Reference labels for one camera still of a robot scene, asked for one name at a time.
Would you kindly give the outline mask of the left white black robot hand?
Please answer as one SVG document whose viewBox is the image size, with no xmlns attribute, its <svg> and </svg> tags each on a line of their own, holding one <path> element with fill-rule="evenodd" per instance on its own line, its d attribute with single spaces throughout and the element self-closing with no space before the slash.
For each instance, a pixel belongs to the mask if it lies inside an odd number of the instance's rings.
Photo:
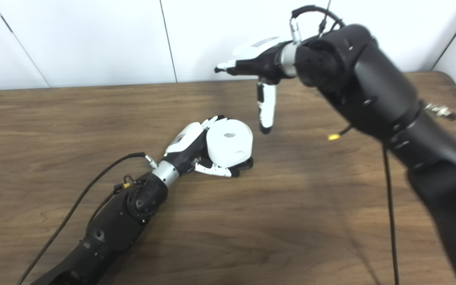
<svg viewBox="0 0 456 285">
<path fill-rule="evenodd" d="M 190 123 L 168 145 L 161 161 L 171 164 L 172 170 L 179 173 L 179 176 L 196 171 L 213 176 L 239 177 L 239 169 L 236 167 L 221 167 L 207 157 L 208 131 L 226 121 L 227 117 L 218 115 L 202 123 Z"/>
</svg>

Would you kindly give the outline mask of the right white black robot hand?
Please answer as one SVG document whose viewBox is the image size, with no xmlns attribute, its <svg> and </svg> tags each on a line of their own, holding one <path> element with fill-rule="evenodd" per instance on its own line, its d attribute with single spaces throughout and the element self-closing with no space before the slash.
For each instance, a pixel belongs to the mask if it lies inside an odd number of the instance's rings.
<svg viewBox="0 0 456 285">
<path fill-rule="evenodd" d="M 297 77 L 297 45 L 282 37 L 271 37 L 245 43 L 233 51 L 233 59 L 214 67 L 215 73 L 231 76 L 257 76 L 256 94 L 259 126 L 268 135 L 274 125 L 277 85 L 283 79 Z"/>
</svg>

